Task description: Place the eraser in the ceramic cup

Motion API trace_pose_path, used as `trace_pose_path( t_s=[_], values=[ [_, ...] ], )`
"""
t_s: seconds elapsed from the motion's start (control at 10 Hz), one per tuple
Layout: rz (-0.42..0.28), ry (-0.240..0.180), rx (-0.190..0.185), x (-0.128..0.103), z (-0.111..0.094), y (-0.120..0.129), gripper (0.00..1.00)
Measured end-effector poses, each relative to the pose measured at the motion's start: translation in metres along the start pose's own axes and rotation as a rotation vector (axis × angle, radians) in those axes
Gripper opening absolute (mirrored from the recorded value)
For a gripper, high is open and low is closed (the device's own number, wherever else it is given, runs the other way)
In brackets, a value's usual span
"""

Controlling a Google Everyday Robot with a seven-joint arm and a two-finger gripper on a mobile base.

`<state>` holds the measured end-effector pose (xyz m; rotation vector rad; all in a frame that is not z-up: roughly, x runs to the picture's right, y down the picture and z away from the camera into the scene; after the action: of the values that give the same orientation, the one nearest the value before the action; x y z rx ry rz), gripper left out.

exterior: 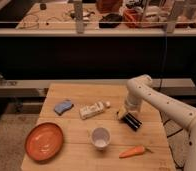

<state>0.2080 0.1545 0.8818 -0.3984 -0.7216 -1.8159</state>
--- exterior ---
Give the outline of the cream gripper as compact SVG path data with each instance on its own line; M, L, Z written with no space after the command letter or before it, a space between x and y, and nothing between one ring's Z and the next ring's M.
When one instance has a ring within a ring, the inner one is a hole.
M129 111L125 108L125 107L121 107L118 111L117 111L117 119L118 120L121 120L123 118L123 121L131 128L133 129L134 131L137 131L138 127L140 127L142 125L142 123L137 120L133 115L131 115L129 113Z

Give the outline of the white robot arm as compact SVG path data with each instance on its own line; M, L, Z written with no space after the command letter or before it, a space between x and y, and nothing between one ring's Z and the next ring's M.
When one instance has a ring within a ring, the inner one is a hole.
M124 101L124 111L117 117L122 120L128 114L138 113L143 101L166 114L189 133L189 149L184 171L196 171L196 108L162 94L152 88L152 78L140 75L127 81L128 94Z

